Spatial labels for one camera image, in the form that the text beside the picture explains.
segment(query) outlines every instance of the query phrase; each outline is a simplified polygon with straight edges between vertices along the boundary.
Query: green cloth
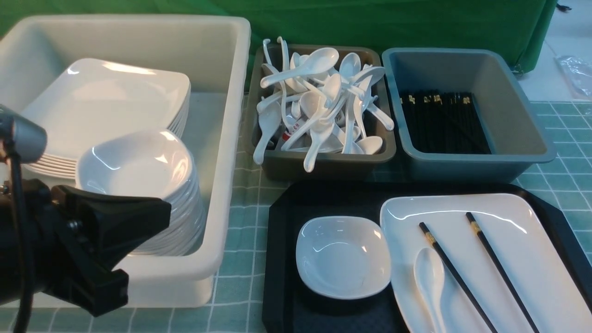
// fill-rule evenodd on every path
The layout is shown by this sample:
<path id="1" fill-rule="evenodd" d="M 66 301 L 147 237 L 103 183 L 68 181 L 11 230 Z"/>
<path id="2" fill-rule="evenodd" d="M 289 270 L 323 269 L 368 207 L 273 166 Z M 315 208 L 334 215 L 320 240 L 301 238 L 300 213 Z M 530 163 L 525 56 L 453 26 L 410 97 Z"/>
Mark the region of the green cloth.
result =
<path id="1" fill-rule="evenodd" d="M 499 53 L 525 72 L 536 65 L 557 0 L 0 0 L 0 36 L 40 14 L 231 15 L 262 38 L 370 47 L 460 47 Z"/>

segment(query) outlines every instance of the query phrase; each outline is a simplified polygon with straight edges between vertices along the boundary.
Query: white square plate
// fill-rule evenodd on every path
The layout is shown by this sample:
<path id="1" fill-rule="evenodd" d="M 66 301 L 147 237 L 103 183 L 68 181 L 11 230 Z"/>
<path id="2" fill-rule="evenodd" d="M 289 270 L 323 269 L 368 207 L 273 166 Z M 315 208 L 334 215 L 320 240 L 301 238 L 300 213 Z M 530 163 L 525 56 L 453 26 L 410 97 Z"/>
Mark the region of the white square plate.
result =
<path id="1" fill-rule="evenodd" d="M 400 197 L 382 205 L 391 285 L 412 333 L 431 330 L 413 278 L 417 253 L 429 246 L 420 222 L 428 225 L 498 332 L 532 332 L 466 212 L 475 216 L 540 332 L 590 331 L 592 314 L 528 203 L 512 194 L 474 194 Z M 448 269 L 440 306 L 447 332 L 489 331 Z"/>
<path id="2" fill-rule="evenodd" d="M 101 142 L 168 128 L 190 90 L 182 73 L 81 59 L 21 114 L 47 131 L 45 155 L 76 160 Z"/>

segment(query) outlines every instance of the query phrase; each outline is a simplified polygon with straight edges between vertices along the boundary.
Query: chopstick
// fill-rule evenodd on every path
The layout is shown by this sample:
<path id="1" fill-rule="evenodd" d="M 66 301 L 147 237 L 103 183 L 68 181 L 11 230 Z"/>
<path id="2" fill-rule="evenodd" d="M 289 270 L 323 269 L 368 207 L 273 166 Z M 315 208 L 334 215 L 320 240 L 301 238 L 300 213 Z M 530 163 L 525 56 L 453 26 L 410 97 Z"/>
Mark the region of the chopstick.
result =
<path id="1" fill-rule="evenodd" d="M 520 296 L 518 295 L 516 288 L 514 288 L 512 281 L 510 281 L 508 274 L 506 274 L 506 270 L 501 265 L 501 262 L 497 258 L 496 253 L 493 251 L 491 244 L 489 243 L 489 241 L 485 237 L 483 230 L 481 230 L 481 228 L 479 227 L 479 224 L 475 220 L 475 216 L 473 216 L 473 214 L 471 212 L 468 212 L 465 215 L 466 215 L 466 218 L 469 220 L 469 223 L 471 224 L 473 231 L 477 234 L 477 237 L 479 237 L 481 244 L 483 244 L 483 247 L 487 250 L 487 254 L 489 254 L 489 257 L 491 258 L 493 263 L 496 265 L 497 271 L 500 272 L 501 278 L 504 279 L 506 286 L 508 287 L 508 289 L 510 289 L 510 292 L 512 293 L 512 296 L 514 296 L 514 300 L 516 300 L 516 303 L 518 303 L 520 310 L 522 310 L 522 313 L 524 313 L 524 317 L 526 317 L 528 324 L 530 325 L 530 327 L 532 328 L 532 330 L 535 333 L 539 333 L 539 330 L 536 328 L 535 322 L 530 317 L 530 314 L 528 313 L 528 310 L 524 306 L 524 303 L 522 303 L 522 300 L 520 299 Z"/>
<path id="2" fill-rule="evenodd" d="M 419 227 L 422 229 L 423 234 L 426 237 L 428 243 L 430 243 L 430 245 L 434 248 L 434 250 L 436 250 L 436 252 L 440 255 L 440 258 L 442 259 L 444 264 L 448 267 L 448 270 L 450 271 L 450 273 L 452 273 L 452 276 L 454 276 L 454 279 L 456 279 L 456 282 L 458 282 L 462 291 L 464 291 L 466 296 L 469 297 L 469 300 L 471 301 L 471 303 L 473 304 L 473 306 L 475 307 L 477 312 L 479 312 L 479 314 L 483 318 L 483 321 L 485 321 L 485 323 L 487 324 L 487 327 L 489 327 L 491 332 L 497 333 L 497 330 L 493 326 L 493 324 L 491 323 L 491 320 L 489 320 L 489 318 L 487 317 L 487 314 L 483 311 L 483 308 L 479 305 L 479 303 L 477 302 L 477 299 L 475 299 L 475 296 L 473 296 L 473 293 L 471 292 L 469 287 L 466 285 L 466 283 L 463 281 L 461 275 L 458 274 L 458 271 L 456 270 L 454 265 L 452 265 L 452 262 L 450 261 L 450 259 L 448 258 L 448 256 L 446 255 L 446 253 L 444 252 L 444 250 L 442 249 L 440 244 L 438 244 L 436 238 L 434 238 L 434 235 L 432 234 L 430 229 L 423 222 L 419 223 Z"/>

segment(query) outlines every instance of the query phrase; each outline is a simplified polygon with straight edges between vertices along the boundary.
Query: black tray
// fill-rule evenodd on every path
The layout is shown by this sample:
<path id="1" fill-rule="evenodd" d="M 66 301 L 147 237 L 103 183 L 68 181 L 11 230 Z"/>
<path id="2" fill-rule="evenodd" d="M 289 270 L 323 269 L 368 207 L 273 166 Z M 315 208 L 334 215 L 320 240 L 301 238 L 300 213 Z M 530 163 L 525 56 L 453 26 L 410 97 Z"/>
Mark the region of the black tray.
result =
<path id="1" fill-rule="evenodd" d="M 296 268 L 298 232 L 308 220 L 319 216 L 360 216 L 379 223 L 383 202 L 393 197 L 478 193 L 515 194 L 530 204 L 592 311 L 592 267 L 563 213 L 520 187 L 299 182 L 269 209 L 262 314 L 267 332 L 409 332 L 390 285 L 375 296 L 356 301 L 329 299 L 305 287 Z"/>

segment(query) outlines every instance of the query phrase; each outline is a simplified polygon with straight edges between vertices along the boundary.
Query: table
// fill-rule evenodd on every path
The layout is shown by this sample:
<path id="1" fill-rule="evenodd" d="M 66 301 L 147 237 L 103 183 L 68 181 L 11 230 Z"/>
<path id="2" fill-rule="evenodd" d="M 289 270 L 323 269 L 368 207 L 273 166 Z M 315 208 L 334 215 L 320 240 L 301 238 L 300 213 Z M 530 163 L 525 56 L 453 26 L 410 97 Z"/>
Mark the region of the table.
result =
<path id="1" fill-rule="evenodd" d="M 534 165 L 514 183 L 560 208 L 592 263 L 592 103 L 533 102 L 555 142 L 558 157 Z M 80 309 L 34 309 L 30 332 L 246 332 L 261 323 L 269 206 L 289 186 L 269 181 L 243 149 L 233 180 L 226 250 L 210 302 L 196 309 L 119 309 L 92 318 Z M 379 166 L 368 181 L 404 181 L 400 161 Z M 16 309 L 0 308 L 0 332 Z"/>

